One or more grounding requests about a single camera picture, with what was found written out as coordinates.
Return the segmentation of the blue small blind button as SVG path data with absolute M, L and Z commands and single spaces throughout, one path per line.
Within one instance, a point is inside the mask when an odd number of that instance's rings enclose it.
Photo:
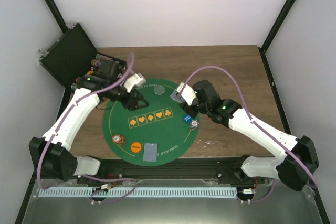
M 184 122 L 190 123 L 192 120 L 193 120 L 193 118 L 190 115 L 188 115 L 188 114 L 183 115 L 183 121 Z

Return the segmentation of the poker chip stack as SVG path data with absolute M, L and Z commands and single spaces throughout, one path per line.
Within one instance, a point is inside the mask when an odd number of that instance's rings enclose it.
M 190 122 L 190 128 L 192 130 L 197 129 L 199 127 L 199 121 L 198 120 L 191 120 Z
M 114 144 L 117 144 L 119 146 L 122 146 L 125 144 L 125 138 L 123 135 L 120 135 L 120 134 L 114 134 L 112 136 L 112 141 Z

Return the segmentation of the blue playing card deck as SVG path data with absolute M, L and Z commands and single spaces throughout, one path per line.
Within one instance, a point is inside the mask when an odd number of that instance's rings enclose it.
M 170 95 L 170 98 L 178 103 L 184 103 L 183 97 L 178 93 L 177 88 L 173 91 L 173 93 Z

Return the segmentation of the clear dealer button disc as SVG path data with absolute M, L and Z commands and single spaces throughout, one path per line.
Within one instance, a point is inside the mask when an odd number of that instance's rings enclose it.
M 156 95 L 163 95 L 165 93 L 165 87 L 163 85 L 156 85 L 153 90 Z

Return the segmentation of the orange big blind button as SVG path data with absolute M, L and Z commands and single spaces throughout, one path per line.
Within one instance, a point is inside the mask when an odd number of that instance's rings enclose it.
M 139 142 L 133 142 L 130 147 L 133 153 L 139 153 L 142 149 L 142 144 Z

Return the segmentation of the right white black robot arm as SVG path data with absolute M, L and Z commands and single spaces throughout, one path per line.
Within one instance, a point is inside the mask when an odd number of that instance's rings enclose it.
M 301 191 L 319 167 L 312 139 L 284 133 L 249 115 L 236 101 L 222 99 L 207 80 L 192 87 L 182 82 L 171 98 L 192 118 L 206 114 L 214 123 L 241 133 L 272 153 L 272 157 L 243 156 L 241 164 L 233 170 L 238 183 L 244 184 L 252 177 L 275 178 L 290 189 Z

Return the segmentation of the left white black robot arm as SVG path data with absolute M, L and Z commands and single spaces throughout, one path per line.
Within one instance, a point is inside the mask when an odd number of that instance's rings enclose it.
M 133 71 L 134 54 L 127 62 L 106 61 L 100 69 L 80 78 L 74 95 L 54 125 L 41 137 L 33 137 L 29 151 L 38 182 L 43 176 L 67 181 L 74 176 L 89 176 L 95 184 L 102 184 L 107 170 L 98 158 L 76 157 L 70 152 L 73 141 L 84 121 L 102 99 L 120 102 L 135 111 L 149 106 L 138 88 L 146 80 Z

